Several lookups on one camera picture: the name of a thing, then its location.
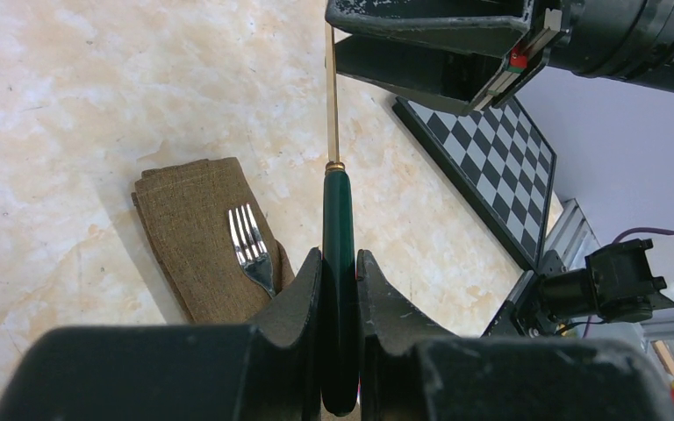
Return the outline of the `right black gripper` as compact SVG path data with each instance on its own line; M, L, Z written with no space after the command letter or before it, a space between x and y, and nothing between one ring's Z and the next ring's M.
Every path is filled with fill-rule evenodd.
M549 65L674 93L674 1L540 1L563 13Z

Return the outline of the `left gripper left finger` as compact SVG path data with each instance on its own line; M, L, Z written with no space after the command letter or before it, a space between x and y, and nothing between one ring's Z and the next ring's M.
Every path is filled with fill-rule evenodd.
M43 335L0 420L316 420L322 258L242 324L69 326Z

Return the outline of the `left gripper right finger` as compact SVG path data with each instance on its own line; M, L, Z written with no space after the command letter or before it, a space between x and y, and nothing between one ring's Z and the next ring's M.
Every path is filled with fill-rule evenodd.
M462 338L357 255L364 420L663 420L666 386L610 339Z

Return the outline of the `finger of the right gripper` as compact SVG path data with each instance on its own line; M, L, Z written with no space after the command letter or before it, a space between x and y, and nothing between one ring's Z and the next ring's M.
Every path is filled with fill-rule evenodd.
M549 63L549 49L512 71L511 54L459 54L353 35L335 46L336 71L437 111L500 108Z
M530 30L534 1L329 1L326 21L353 35L459 54L506 55Z

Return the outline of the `black-handled knife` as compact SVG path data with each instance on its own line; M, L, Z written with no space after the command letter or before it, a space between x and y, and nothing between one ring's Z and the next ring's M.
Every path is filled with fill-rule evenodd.
M334 29L325 24L327 164L323 189L319 368L325 409L350 414L359 386L351 185L340 154Z

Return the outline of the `brown cloth napkin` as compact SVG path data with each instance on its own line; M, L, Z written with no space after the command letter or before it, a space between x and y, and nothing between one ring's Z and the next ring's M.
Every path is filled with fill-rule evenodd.
M133 204L147 240L187 321L243 323L270 302L236 260L228 210L250 204L273 260L277 292L295 274L234 157L148 169L134 183Z

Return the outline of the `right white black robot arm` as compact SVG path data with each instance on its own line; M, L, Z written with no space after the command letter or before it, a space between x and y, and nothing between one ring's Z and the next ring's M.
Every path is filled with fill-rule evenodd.
M556 157L517 92L551 66L674 93L674 1L330 1L339 74L395 112L524 274L487 335L560 336L674 308L674 232L634 228L569 270L546 249Z

